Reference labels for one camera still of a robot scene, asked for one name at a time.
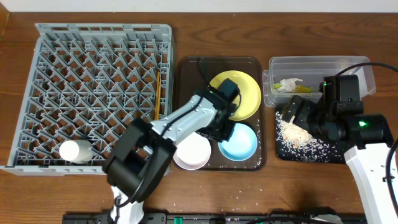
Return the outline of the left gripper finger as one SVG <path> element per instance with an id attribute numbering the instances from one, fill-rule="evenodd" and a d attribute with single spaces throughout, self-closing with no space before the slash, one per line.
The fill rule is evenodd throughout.
<path id="1" fill-rule="evenodd" d="M 223 129 L 222 128 L 215 128 L 211 126 L 207 126 L 204 128 L 200 128 L 196 131 L 199 135 L 212 139 L 212 140 L 223 140 Z"/>
<path id="2" fill-rule="evenodd" d="M 220 138 L 222 141 L 229 141 L 234 127 L 235 127 L 235 121 L 232 121 L 230 119 L 227 119 L 221 126 L 220 128 Z"/>

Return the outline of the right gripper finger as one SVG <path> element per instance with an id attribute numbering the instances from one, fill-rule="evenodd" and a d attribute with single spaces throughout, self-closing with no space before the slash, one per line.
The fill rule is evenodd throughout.
<path id="1" fill-rule="evenodd" d="M 302 101 L 295 113 L 294 125 L 300 128 L 307 128 L 312 114 L 316 112 L 316 103 Z"/>
<path id="2" fill-rule="evenodd" d="M 304 102 L 304 98 L 294 95 L 282 112 L 282 120 L 290 122 L 293 116 L 296 116 L 296 114 L 302 109 Z"/>

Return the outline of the green snack wrapper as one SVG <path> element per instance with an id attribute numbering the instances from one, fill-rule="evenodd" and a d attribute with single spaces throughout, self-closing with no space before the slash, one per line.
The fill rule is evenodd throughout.
<path id="1" fill-rule="evenodd" d="M 296 85 L 294 89 L 282 89 L 282 84 L 281 83 L 276 83 L 274 84 L 274 89 L 277 91 L 281 92 L 294 92 L 294 93 L 311 93 L 312 89 L 310 87 L 302 86 L 302 85 Z"/>

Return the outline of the white tissue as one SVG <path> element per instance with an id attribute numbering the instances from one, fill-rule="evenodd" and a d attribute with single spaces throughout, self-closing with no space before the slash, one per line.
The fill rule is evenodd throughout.
<path id="1" fill-rule="evenodd" d="M 302 82 L 302 79 L 299 78 L 288 78 L 280 81 L 279 91 L 291 92 L 294 91 L 297 87 L 296 82 Z"/>

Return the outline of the light blue bowl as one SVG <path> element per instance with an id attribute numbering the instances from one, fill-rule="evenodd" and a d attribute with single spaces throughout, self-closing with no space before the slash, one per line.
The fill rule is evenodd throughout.
<path id="1" fill-rule="evenodd" d="M 258 140 L 254 130 L 246 124 L 236 123 L 228 141 L 221 141 L 218 147 L 222 155 L 231 161 L 248 160 L 257 150 Z"/>

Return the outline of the white pink bowl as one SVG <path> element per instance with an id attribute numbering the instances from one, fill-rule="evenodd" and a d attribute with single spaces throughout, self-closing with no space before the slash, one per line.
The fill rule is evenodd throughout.
<path id="1" fill-rule="evenodd" d="M 194 132 L 177 145 L 173 159 L 182 169 L 197 170 L 208 162 L 210 156 L 209 140 Z"/>

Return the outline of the yellow round plate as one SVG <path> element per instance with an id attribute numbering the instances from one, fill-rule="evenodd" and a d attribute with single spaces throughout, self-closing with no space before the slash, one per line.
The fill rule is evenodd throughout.
<path id="1" fill-rule="evenodd" d="M 229 118 L 233 121 L 248 119 L 259 109 L 261 104 L 262 95 L 257 81 L 247 73 L 237 70 L 229 70 L 221 72 L 212 78 L 210 85 L 218 88 L 227 78 L 237 84 L 240 90 L 240 96 L 237 96 L 233 101 L 233 103 L 237 104 L 239 107 L 234 112 L 234 115 Z"/>

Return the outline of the white cylindrical cup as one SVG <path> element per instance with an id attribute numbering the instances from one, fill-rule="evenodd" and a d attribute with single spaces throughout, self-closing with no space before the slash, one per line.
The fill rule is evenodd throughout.
<path id="1" fill-rule="evenodd" d="M 91 143 L 86 140 L 68 140 L 61 144 L 59 154 L 66 161 L 85 164 L 93 157 L 90 147 Z"/>

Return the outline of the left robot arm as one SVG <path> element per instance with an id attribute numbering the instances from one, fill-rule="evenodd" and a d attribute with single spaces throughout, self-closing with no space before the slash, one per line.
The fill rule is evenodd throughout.
<path id="1" fill-rule="evenodd" d="M 105 160 L 102 170 L 114 194 L 110 223 L 139 223 L 143 202 L 162 180 L 177 144 L 189 135 L 228 140 L 238 109 L 238 90 L 198 90 L 172 114 L 152 121 L 133 120 Z"/>

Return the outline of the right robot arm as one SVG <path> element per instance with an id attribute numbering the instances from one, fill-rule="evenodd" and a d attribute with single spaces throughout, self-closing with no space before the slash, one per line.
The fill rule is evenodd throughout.
<path id="1" fill-rule="evenodd" d="M 386 118 L 364 114 L 356 75 L 325 77 L 320 91 L 317 103 L 294 95 L 282 119 L 339 145 L 368 223 L 397 223 L 397 141 Z"/>

